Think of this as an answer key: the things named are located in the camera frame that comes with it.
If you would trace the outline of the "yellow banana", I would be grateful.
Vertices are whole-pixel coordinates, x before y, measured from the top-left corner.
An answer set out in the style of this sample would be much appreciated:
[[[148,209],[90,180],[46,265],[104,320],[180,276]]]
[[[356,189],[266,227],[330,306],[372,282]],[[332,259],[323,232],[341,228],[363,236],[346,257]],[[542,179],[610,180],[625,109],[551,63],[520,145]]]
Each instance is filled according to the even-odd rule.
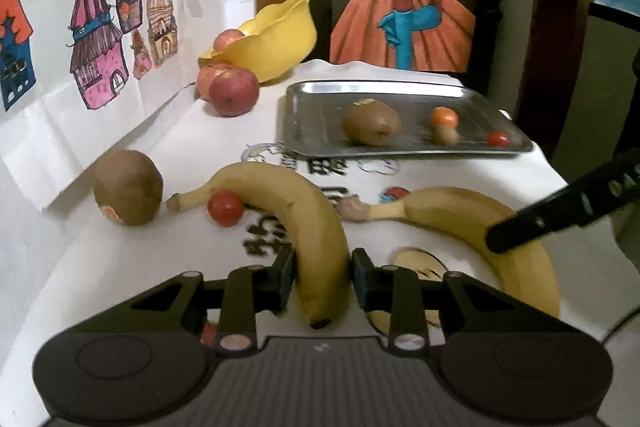
[[[485,237],[491,225],[515,215],[498,200],[467,188],[433,186],[375,205],[352,195],[340,199],[335,208],[345,221],[404,221],[461,239],[492,266],[508,295],[552,317],[560,316],[559,285],[544,245],[533,241],[504,254],[487,247]]]
[[[347,308],[349,251],[332,202],[317,185],[292,169],[266,162],[236,162],[205,184],[171,195],[175,212],[205,204],[217,190],[228,190],[244,204],[265,210],[284,226],[297,259],[297,295],[312,329],[324,329]]]

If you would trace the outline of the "red cherry tomato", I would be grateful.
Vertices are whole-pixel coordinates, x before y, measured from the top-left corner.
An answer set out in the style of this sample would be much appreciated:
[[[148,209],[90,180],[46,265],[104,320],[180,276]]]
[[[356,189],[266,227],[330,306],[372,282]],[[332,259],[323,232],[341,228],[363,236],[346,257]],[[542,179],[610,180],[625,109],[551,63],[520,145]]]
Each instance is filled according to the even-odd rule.
[[[209,197],[207,211],[218,225],[229,228],[234,227],[243,217],[244,204],[239,195],[222,188]]]
[[[497,130],[487,135],[487,144],[491,147],[509,147],[511,143],[508,132]]]

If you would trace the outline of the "brown kiwi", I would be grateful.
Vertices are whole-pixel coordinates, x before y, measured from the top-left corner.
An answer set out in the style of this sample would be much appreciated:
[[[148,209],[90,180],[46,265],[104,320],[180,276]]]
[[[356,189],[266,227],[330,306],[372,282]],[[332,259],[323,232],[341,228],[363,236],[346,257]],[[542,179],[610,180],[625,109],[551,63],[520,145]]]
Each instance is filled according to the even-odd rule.
[[[352,143],[382,146],[402,128],[395,109],[375,98],[362,98],[346,110],[341,129]]]
[[[138,150],[112,150],[96,163],[96,205],[116,225],[145,225],[160,208],[164,180],[154,162]]]

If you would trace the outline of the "small beige longan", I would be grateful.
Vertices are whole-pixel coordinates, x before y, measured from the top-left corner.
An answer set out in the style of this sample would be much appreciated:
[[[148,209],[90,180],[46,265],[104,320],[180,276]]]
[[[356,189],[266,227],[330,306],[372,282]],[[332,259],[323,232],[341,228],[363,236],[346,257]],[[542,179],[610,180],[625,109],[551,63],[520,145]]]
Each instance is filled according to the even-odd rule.
[[[460,141],[460,134],[455,127],[448,124],[438,124],[432,130],[432,138],[436,144],[455,146]]]

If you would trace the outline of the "small orange tangerine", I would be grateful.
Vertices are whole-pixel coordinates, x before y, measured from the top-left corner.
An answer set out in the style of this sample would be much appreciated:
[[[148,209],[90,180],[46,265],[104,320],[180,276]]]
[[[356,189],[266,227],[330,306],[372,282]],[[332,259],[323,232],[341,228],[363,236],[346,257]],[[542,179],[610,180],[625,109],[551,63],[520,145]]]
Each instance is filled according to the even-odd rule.
[[[446,126],[450,128],[457,128],[459,124],[459,116],[449,107],[437,106],[432,110],[430,121],[433,127]]]

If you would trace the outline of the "red apple front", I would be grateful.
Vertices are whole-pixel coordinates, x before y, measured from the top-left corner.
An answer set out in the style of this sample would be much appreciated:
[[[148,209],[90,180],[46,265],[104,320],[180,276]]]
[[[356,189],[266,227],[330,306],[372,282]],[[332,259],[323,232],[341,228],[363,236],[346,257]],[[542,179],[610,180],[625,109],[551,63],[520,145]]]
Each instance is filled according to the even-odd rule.
[[[259,98],[259,82],[254,72],[235,67],[221,72],[208,88],[209,101],[224,117],[250,112]]]

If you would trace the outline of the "red apple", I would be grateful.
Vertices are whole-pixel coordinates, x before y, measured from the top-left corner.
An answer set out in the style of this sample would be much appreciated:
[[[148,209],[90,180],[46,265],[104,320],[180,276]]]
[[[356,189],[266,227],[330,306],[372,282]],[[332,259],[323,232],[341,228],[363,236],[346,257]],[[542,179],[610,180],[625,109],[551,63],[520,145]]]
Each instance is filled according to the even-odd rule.
[[[198,78],[196,78],[196,90],[203,100],[209,100],[209,87],[213,81],[223,72],[228,72],[233,66],[230,64],[218,63],[208,64],[200,69]]]
[[[250,112],[259,98],[259,82],[254,72],[235,67],[221,72],[208,88],[209,101],[224,117]]]

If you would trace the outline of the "white printed table cloth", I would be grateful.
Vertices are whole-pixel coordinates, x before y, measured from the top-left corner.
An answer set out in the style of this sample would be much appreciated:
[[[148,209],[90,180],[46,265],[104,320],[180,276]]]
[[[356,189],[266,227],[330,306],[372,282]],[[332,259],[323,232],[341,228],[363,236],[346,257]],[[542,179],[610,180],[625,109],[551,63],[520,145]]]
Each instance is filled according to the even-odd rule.
[[[317,79],[392,80],[391,70],[311,61],[262,89],[247,115],[220,118],[191,90],[182,91],[126,143],[154,161],[167,194],[191,190],[242,158],[279,164],[278,110],[292,83]],[[564,185],[539,148],[510,157],[422,157],[300,160],[298,172],[332,196],[352,193],[373,202],[386,187],[466,187],[514,209]],[[262,263],[272,250],[248,228],[248,212],[221,228],[207,211],[161,211],[147,225],[123,227],[105,218],[85,173],[46,210],[24,199],[8,177],[1,187],[1,421],[38,426],[47,419],[34,383],[32,359],[54,334],[188,270],[222,279]],[[548,237],[544,246],[561,293],[561,317],[603,337],[639,298],[639,275],[620,250],[610,220]]]

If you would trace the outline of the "metal tray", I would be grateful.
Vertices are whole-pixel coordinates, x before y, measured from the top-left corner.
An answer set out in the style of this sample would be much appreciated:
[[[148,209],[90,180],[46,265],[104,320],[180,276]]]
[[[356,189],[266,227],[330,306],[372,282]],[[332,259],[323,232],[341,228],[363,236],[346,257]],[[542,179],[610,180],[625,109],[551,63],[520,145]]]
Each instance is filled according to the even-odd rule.
[[[399,114],[402,128],[382,146],[356,144],[341,129],[346,110],[362,98],[375,98]],[[459,116],[460,141],[436,144],[431,113],[437,106]],[[303,157],[365,158],[428,155],[518,155],[533,150],[533,142],[486,98],[463,87],[400,80],[307,80],[292,84],[279,108],[278,137],[290,152]],[[510,135],[509,147],[491,147],[491,131]]]

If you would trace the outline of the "red apple back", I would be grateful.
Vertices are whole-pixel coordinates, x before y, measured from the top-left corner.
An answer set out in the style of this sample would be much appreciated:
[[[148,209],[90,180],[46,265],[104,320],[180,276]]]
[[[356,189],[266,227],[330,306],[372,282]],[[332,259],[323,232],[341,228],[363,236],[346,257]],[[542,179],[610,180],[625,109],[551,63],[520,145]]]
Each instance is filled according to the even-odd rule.
[[[230,64],[218,63],[208,64],[200,69],[198,78],[196,78],[196,90],[203,100],[209,100],[209,87],[213,81],[223,72],[228,72],[233,66]]]

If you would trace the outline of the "apple inside yellow bowl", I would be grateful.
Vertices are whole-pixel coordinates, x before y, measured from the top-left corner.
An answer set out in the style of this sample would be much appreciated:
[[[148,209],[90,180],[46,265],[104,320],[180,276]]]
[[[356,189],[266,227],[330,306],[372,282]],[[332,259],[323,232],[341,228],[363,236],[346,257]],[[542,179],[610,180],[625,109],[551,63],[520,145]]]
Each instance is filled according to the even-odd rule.
[[[213,50],[215,52],[221,52],[224,49],[227,49],[230,44],[238,41],[244,36],[244,32],[236,28],[229,28],[221,31],[221,33],[214,39]]]

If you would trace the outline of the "bubblegum girl poster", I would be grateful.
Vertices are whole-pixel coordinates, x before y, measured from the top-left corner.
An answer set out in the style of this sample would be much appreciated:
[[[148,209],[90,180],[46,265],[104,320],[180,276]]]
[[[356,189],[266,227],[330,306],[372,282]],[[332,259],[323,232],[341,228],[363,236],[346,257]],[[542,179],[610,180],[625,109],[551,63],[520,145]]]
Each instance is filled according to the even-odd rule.
[[[465,72],[474,28],[458,0],[349,0],[332,30],[330,62]]]

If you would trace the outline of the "yellow flower-shaped bowl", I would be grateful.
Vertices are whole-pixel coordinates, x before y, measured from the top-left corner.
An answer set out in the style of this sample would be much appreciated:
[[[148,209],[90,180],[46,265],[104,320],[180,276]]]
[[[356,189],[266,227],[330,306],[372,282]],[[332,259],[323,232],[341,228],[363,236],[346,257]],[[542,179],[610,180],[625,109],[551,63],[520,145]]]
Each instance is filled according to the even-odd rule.
[[[239,28],[243,35],[222,50],[211,49],[198,66],[224,63],[254,72],[260,83],[275,80],[297,66],[317,43],[311,0],[286,0],[262,8]]]

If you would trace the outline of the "houses drawing paper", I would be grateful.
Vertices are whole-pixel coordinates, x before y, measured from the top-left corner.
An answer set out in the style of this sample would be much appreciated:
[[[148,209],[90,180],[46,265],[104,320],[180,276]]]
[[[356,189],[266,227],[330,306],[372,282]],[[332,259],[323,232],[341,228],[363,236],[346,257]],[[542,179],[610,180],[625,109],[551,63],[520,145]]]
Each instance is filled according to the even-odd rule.
[[[220,0],[1,0],[1,158],[47,208],[195,77]]]

